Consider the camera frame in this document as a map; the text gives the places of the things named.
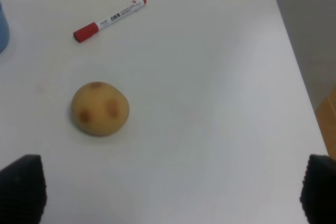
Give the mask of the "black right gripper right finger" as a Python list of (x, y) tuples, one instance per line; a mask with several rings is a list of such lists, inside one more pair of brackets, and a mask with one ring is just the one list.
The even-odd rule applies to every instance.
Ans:
[(309, 156), (300, 202), (308, 223), (335, 223), (335, 160)]

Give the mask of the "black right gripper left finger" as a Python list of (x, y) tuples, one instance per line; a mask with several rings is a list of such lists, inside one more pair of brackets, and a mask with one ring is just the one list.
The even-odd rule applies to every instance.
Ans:
[(40, 155), (24, 155), (1, 170), (1, 223), (40, 223), (47, 203)]

